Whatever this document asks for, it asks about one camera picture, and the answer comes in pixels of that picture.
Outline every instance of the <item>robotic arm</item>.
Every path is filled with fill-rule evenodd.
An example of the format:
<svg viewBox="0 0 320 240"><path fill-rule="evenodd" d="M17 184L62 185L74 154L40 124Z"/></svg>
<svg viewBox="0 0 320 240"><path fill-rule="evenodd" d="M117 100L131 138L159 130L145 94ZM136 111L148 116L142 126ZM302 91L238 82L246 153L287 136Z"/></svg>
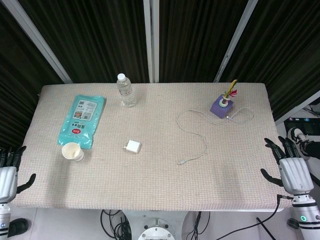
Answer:
<svg viewBox="0 0 320 240"><path fill-rule="evenodd" d="M36 179L36 174L32 174L26 184L17 187L18 171L21 157L26 149L25 146L11 151L11 148L0 150L0 240L8 237L11 209L8 206L16 194L31 187Z"/></svg>
<svg viewBox="0 0 320 240"><path fill-rule="evenodd" d="M305 160L300 157L296 145L288 138L279 136L284 147L281 148L268 138L266 147L272 153L278 164L281 179L273 178L265 169L261 173L269 182L276 184L293 195L292 206L294 217L298 221L305 240L318 240L320 236L320 212L316 201L309 195L314 188Z"/></svg>

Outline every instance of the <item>textured fabric surface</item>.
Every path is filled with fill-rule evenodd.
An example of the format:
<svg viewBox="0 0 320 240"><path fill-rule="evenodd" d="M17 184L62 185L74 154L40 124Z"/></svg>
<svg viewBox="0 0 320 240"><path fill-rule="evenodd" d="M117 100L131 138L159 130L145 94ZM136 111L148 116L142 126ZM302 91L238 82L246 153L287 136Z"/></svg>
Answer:
<svg viewBox="0 0 320 240"><path fill-rule="evenodd" d="M199 136L182 131L178 114L188 109L207 113L229 83L134 84L137 105L121 106L116 84L85 83L44 86L24 144L18 183L32 173L31 188L17 195L21 207L129 209L129 210L222 210L274 208L283 188L266 181L260 168L279 177L272 152L264 138L275 143L278 134L266 88L261 83L239 83L230 115L241 107L254 112L244 125L209 123L201 114L188 112L180 123L204 135L208 152L177 165L205 150ZM76 95L107 98L92 149L85 159L63 158L57 137ZM249 119L242 111L234 119ZM128 140L142 143L134 154L123 149ZM282 201L288 207L289 201Z"/></svg>

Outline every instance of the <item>wire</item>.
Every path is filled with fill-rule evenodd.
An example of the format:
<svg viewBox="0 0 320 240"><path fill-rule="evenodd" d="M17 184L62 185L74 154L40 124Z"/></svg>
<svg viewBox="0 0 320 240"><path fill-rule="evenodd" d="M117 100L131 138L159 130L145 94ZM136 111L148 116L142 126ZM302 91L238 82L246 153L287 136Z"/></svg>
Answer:
<svg viewBox="0 0 320 240"><path fill-rule="evenodd" d="M107 214L108 216L114 216L117 215L121 210L118 210L117 212L115 212L114 214L111 214L111 210L109 211L109 213L106 212L106 210L102 210L105 214Z"/></svg>
<svg viewBox="0 0 320 240"><path fill-rule="evenodd" d="M252 117L251 117L249 120L246 120L246 121L244 121L244 122L235 121L235 120L233 119L234 116L235 116L240 110L242 110L242 109L248 109L248 110L252 113ZM226 118L227 118L226 121L219 122L219 123L216 123L216 122L212 121L212 119L211 119L210 117L208 117L208 115L205 114L205 113L202 112L202 111L197 111L197 110L189 109L189 110L186 110L186 111L180 113L180 114L176 117L176 123L178 124L179 128L180 128L182 131L186 132L186 133L200 136L200 137L202 138L202 140L204 141L204 143L205 143L205 151L204 151L201 155L199 155L199 156L196 156L196 157L193 157L193 158L190 158L190 159L187 159L187 160L181 160L180 162L177 163L178 165L182 165L182 164L185 164L185 163L188 162L188 161L198 159L198 158L202 157L203 155L205 155L205 154L207 153L207 151L208 151L208 141L207 141L207 139L206 139L205 136L203 136L203 135L201 135L201 134L199 134L199 133L193 132L193 131L188 131L188 130L186 130L185 128L183 128L183 127L181 126L181 124L180 124L180 122L179 122L179 117L180 117L181 115L187 113L187 112L195 112L195 113L203 114L212 124L217 125L217 126L222 125L222 124L226 124L226 123L228 123L228 122L230 122L230 121L232 121L232 122L234 122L234 123L236 123L236 124L242 125L242 124L246 124L246 123L250 122L250 121L255 117L254 112L251 111L248 107L242 107L242 108L240 108L240 109L237 110L232 116L230 116L230 117L227 116L227 117L226 117Z"/></svg>
<svg viewBox="0 0 320 240"><path fill-rule="evenodd" d="M195 222L194 222L193 230L188 233L188 235L186 236L185 240L188 240L188 237L190 236L190 234L192 234L190 240L193 240L193 239L194 239L194 240L198 240L198 235L203 234L203 233L205 232L205 230L207 229L207 227L208 227L208 225L209 225L211 213L209 212L209 217L208 217L208 220L207 220L207 222L206 222L205 228L203 229L202 232L199 233L199 231L198 231L198 226L199 226L199 222L200 222L200 219L201 219L201 214L202 214L202 212L199 211L199 212L198 212L198 215L197 215L197 217L196 217L196 220L195 220Z"/></svg>
<svg viewBox="0 0 320 240"><path fill-rule="evenodd" d="M101 227L102 227L103 231L105 232L105 234L107 234L108 237L110 237L112 239L115 239L115 240L131 240L131 228L130 228L129 221L128 221L126 216L124 216L124 221L123 221L123 218L121 217L120 218L120 223L118 223L115 227L112 224L113 218L119 212L121 212L121 210L118 210L117 212L111 214L111 210L109 210L109 213L108 213L103 209L101 211L101 214L100 214ZM108 233L108 231L104 227L104 224L103 224L103 221L102 221L103 213L105 213L109 218L110 229L111 229L111 231L113 233L113 236L112 236L111 233Z"/></svg>
<svg viewBox="0 0 320 240"><path fill-rule="evenodd" d="M115 236L112 236L112 235L111 235L110 233L108 233L107 230L105 229L104 224L103 224L103 222L102 222L102 215L103 215L103 213L104 213L104 210L102 210L102 211L101 211L101 214L100 214L100 224L101 224L101 227L102 227L103 231L105 232L105 234L108 235L108 237L110 237L110 238L112 238L112 239L116 239Z"/></svg>
<svg viewBox="0 0 320 240"><path fill-rule="evenodd" d="M313 115L315 115L317 117L320 117L320 112L319 111L314 111L310 105L309 105L309 107L310 107L310 109L307 108L307 107L304 107L303 108L304 112L308 112L308 113L313 114Z"/></svg>
<svg viewBox="0 0 320 240"><path fill-rule="evenodd" d="M276 214L276 212L277 212L277 210L278 210L278 208L279 208L280 200L281 200L281 199L289 199L289 200L292 200L293 198L290 197L290 196L283 196L283 195L277 194L277 196L276 196L276 208L275 208L274 212L273 212L269 217L267 217L265 220L263 220L263 221L261 221L261 222L258 222L258 223L256 223L256 224L253 224L253 225L251 225L251 226L247 226L247 227L243 227L243 228L240 228L240 229L231 231L231 232L229 232L228 234L223 235L223 236L217 238L216 240L223 239L223 238L225 238L226 236L229 236L230 234L233 234L233 233L235 233L235 232L239 232L239 231L242 231L242 230L245 230L245 229L249 229L249 228L252 228L252 227L255 227L255 226L258 226L258 225L260 225L260 224L265 223L266 221L268 221L269 219L271 219L271 218Z"/></svg>
<svg viewBox="0 0 320 240"><path fill-rule="evenodd" d="M205 228L203 229L202 232L199 233L199 235L203 234L205 232L205 230L207 229L207 227L209 225L209 221L210 221L210 215L211 215L211 213L209 212L209 217L208 217L208 221L206 222Z"/></svg>

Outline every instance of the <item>black curtain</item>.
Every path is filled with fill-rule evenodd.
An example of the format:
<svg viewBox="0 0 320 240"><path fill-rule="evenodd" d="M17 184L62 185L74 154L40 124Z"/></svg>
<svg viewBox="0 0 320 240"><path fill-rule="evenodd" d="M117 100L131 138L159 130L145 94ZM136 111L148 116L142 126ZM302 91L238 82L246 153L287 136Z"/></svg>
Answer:
<svg viewBox="0 0 320 240"><path fill-rule="evenodd" d="M221 82L264 83L274 119L320 90L320 1L260 0Z"/></svg>
<svg viewBox="0 0 320 240"><path fill-rule="evenodd" d="M0 148L22 145L43 85L63 84L0 4Z"/></svg>
<svg viewBox="0 0 320 240"><path fill-rule="evenodd" d="M247 0L160 0L159 81L212 82Z"/></svg>
<svg viewBox="0 0 320 240"><path fill-rule="evenodd" d="M19 0L74 83L149 83L143 0Z"/></svg>

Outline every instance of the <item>white cable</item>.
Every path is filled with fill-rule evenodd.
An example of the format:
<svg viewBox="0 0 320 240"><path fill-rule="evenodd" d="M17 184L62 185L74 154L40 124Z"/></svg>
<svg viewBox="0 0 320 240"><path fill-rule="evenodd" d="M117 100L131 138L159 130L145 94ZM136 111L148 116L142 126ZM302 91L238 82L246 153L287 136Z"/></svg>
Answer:
<svg viewBox="0 0 320 240"><path fill-rule="evenodd" d="M243 122L238 122L238 121L233 120L234 116L235 116L240 110L242 110L242 109L248 109L248 110L252 113L252 117L251 117L249 120L246 120L246 121L243 121ZM205 142L205 151L204 151L204 153L202 153L202 154L199 155L199 156L196 156L196 157L193 157L193 158L190 158L190 159L187 159L187 160L181 160L180 162L178 162L178 165L182 165L182 164L185 164L185 163L188 162L188 161L198 159L198 158L202 157L203 155L205 155L205 154L207 153L207 151L208 151L208 141L207 141L207 139L206 139L205 136L203 136L203 135L201 135L201 134L199 134L199 133L196 133L196 132L188 131L188 130L184 129L184 128L181 126L181 124L180 124L180 122L179 122L179 117L180 117L181 115L185 114L186 112L195 112L195 113L203 114L212 124L217 125L217 126L218 126L218 125L222 125L222 124L226 124L226 123L228 123L228 122L230 122L230 121L232 121L232 122L234 122L234 123L236 123L236 124L242 125L242 124L249 123L249 122L255 117L255 113L254 113L253 111L251 111L251 109L248 108L248 107L242 107L242 108L240 108L240 109L237 110L232 116L230 116L230 117L227 116L227 117L226 117L226 118L227 118L227 121L223 121L223 122L219 122L219 123L216 123L216 122L212 121L212 119L211 119L210 117L208 117L208 115L205 114L205 113L202 112L202 111L197 111L197 110L189 109L189 110L186 110L186 111L180 113L179 116L176 117L176 123L178 124L179 128L180 128L182 131L186 132L186 133L200 136L200 137L202 138L202 140Z"/></svg>

